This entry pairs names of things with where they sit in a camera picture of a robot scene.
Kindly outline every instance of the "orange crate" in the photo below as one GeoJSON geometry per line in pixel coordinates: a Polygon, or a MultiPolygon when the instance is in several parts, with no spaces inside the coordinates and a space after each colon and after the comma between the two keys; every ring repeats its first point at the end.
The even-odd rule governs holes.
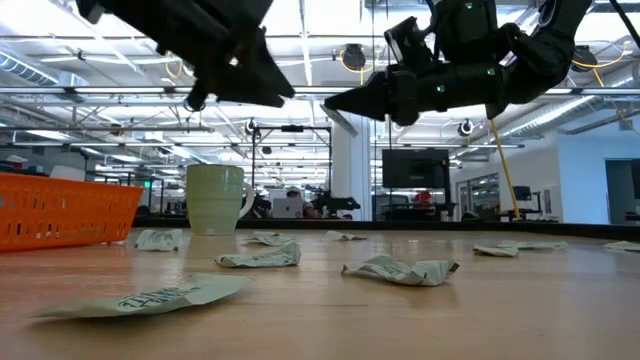
{"type": "Polygon", "coordinates": [[[143,190],[0,174],[0,252],[125,240],[143,190]]]}

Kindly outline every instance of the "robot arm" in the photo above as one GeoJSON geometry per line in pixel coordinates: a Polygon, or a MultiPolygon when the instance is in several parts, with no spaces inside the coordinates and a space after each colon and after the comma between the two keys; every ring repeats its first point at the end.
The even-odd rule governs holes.
{"type": "Polygon", "coordinates": [[[294,90],[267,50],[259,28],[273,0],[76,0],[80,15],[96,24],[114,14],[194,68],[195,85],[185,106],[204,108],[209,93],[219,101],[282,107],[294,90]]]}
{"type": "Polygon", "coordinates": [[[422,111],[477,104],[485,104],[492,119],[508,104],[530,102],[564,80],[573,38],[590,5],[591,0],[547,0],[529,36],[512,23],[497,27],[494,0],[442,0],[426,30],[411,17],[385,33],[397,64],[325,105],[381,121],[390,114],[402,126],[415,123],[422,111]],[[436,35],[434,52],[424,44],[428,33],[436,35]],[[516,60],[503,66],[509,51],[516,60]]]}

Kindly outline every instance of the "wooden tabletop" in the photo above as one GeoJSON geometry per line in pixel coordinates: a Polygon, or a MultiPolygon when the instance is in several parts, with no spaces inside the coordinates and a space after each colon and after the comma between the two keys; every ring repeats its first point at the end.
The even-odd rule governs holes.
{"type": "Polygon", "coordinates": [[[369,240],[346,243],[322,241],[322,232],[286,233],[301,243],[297,267],[218,267],[213,258],[222,253],[273,250],[245,245],[246,232],[193,238],[178,253],[139,253],[129,243],[0,254],[0,359],[638,358],[640,254],[516,233],[359,233],[369,240]],[[516,259],[472,253],[474,244],[501,240],[570,247],[516,259]],[[378,254],[410,263],[454,259],[461,267],[435,288],[340,275],[345,261],[378,254]],[[72,299],[179,284],[191,272],[256,281],[214,304],[163,315],[25,317],[72,299]]]}

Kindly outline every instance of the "crumpled paper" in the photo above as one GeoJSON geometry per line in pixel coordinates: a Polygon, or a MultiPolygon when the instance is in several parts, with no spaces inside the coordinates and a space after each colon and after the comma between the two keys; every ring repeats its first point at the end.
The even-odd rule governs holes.
{"type": "Polygon", "coordinates": [[[215,261],[227,268],[234,267],[278,267],[298,265],[300,262],[300,245],[294,241],[286,243],[278,251],[262,254],[220,255],[215,261]]]}
{"type": "Polygon", "coordinates": [[[564,250],[569,246],[567,242],[502,242],[496,247],[498,248],[513,248],[518,250],[564,250]]]}
{"type": "Polygon", "coordinates": [[[33,317],[101,318],[161,314],[176,309],[204,305],[229,296],[253,280],[242,276],[195,273],[189,282],[177,287],[122,298],[98,298],[68,305],[49,306],[33,317]]]}
{"type": "Polygon", "coordinates": [[[517,247],[493,247],[493,246],[480,246],[473,247],[473,252],[476,255],[489,255],[498,257],[516,257],[520,252],[517,247]]]}
{"type": "Polygon", "coordinates": [[[343,234],[341,232],[337,232],[337,231],[327,231],[327,233],[324,235],[325,240],[333,240],[333,241],[338,241],[338,240],[342,240],[342,241],[351,241],[351,240],[366,240],[367,237],[366,236],[359,236],[359,235],[353,235],[353,234],[343,234]]]}
{"type": "Polygon", "coordinates": [[[418,261],[410,267],[389,255],[380,255],[363,263],[344,264],[342,273],[366,271],[378,274],[396,284],[438,286],[444,282],[449,273],[454,273],[459,267],[460,265],[452,260],[418,261]]]}
{"type": "Polygon", "coordinates": [[[640,244],[628,241],[618,241],[615,243],[605,244],[605,249],[640,252],[640,244]]]}
{"type": "Polygon", "coordinates": [[[269,246],[282,246],[289,241],[295,240],[295,238],[274,232],[254,231],[253,236],[248,237],[247,240],[259,241],[269,246]]]}
{"type": "Polygon", "coordinates": [[[141,251],[178,251],[182,230],[145,230],[138,236],[135,248],[141,251]]]}

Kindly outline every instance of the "monitor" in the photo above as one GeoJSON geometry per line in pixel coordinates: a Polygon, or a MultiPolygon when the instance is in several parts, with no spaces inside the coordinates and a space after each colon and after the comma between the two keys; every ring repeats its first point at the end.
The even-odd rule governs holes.
{"type": "Polygon", "coordinates": [[[517,201],[531,201],[531,188],[529,186],[514,186],[513,193],[517,201]]]}
{"type": "Polygon", "coordinates": [[[382,150],[385,188],[448,188],[448,172],[448,150],[382,150]]]}

